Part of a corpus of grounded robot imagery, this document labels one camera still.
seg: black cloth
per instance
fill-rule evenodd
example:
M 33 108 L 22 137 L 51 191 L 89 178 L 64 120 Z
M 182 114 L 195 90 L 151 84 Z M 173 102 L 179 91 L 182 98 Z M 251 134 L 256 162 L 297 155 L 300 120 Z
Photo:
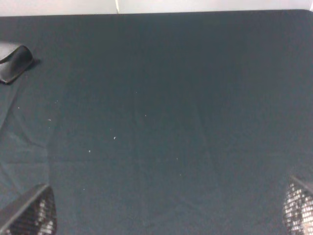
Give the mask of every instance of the black cloth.
M 1 207 L 49 183 L 58 234 L 286 234 L 311 12 L 7 17 L 0 41 L 40 60 L 0 86 Z

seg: black mesh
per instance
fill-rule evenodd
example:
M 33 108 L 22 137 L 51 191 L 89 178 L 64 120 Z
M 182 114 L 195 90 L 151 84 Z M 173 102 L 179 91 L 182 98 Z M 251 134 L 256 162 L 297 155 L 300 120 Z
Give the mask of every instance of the black mesh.
M 53 235 L 57 229 L 56 209 L 53 191 L 46 188 L 33 198 L 30 204 L 24 204 L 22 213 L 11 219 L 5 228 L 5 235 Z
M 291 179 L 284 201 L 284 223 L 290 235 L 313 235 L 313 194 L 296 178 Z

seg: dark fabric surface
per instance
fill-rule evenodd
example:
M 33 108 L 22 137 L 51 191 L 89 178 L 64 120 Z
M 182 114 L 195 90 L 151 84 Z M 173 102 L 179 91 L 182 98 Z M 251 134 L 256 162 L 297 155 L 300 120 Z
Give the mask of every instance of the dark fabric surface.
M 0 207 L 50 183 L 58 234 L 286 234 L 312 39 L 308 11 L 0 18 L 40 60 L 0 86 Z

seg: white wall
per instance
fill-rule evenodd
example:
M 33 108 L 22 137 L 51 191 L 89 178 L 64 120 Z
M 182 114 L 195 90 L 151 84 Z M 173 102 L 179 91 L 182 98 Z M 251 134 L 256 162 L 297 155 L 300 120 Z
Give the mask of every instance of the white wall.
M 0 16 L 195 12 L 263 9 L 313 10 L 313 0 L 0 0 Z

